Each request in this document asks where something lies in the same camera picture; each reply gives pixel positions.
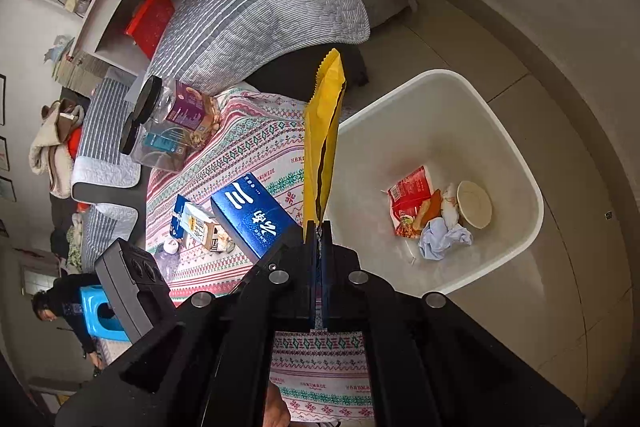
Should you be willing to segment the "right hand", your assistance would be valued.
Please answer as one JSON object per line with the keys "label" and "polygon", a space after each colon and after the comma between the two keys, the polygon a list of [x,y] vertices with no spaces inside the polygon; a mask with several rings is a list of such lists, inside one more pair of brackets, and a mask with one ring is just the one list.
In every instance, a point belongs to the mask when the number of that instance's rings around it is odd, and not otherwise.
{"label": "right hand", "polygon": [[266,393],[264,427],[288,427],[291,422],[291,414],[282,399],[280,389],[273,383],[269,383]]}

